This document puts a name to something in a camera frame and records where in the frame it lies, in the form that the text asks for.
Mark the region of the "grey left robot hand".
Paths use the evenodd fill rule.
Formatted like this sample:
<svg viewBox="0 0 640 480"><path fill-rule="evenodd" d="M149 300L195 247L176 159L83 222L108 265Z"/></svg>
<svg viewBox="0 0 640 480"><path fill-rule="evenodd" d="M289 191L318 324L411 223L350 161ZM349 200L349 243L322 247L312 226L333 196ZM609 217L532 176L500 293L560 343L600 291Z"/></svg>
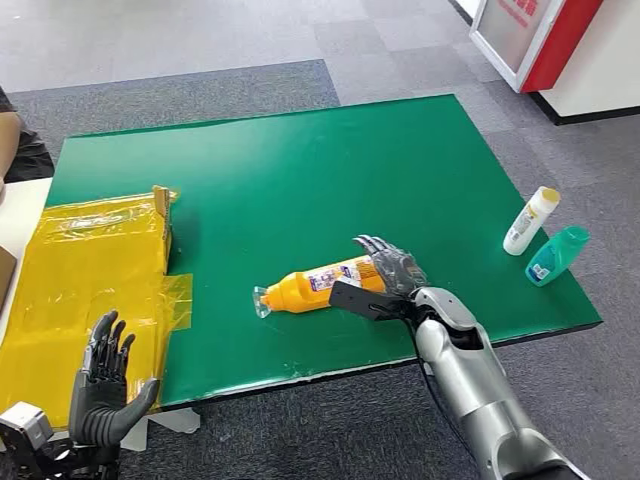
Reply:
<svg viewBox="0 0 640 480"><path fill-rule="evenodd" d="M116 310L92 329L74 380L68 429L79 445L118 446L157 399L160 380L146 380L132 401L127 397L127 370L135 336L122 337L126 322Z"/></svg>

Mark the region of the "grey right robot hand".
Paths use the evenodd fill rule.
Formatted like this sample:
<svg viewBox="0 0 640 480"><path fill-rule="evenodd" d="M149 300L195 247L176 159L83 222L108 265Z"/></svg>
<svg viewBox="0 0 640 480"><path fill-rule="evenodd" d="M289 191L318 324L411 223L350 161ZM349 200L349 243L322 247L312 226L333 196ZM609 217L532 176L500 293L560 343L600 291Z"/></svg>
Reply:
<svg viewBox="0 0 640 480"><path fill-rule="evenodd" d="M361 234L354 237L353 241L373 261L387 293L410 297L416 290L429 285L426 275L411 253L377 236Z"/></svg>

